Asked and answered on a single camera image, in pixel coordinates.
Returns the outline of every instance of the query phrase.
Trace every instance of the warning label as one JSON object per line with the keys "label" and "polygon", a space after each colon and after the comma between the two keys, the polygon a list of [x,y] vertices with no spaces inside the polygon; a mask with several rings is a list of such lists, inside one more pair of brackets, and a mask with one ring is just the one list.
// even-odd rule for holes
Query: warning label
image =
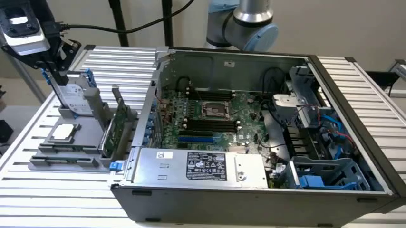
{"label": "warning label", "polygon": [[185,177],[189,180],[227,181],[225,155],[188,152]]}

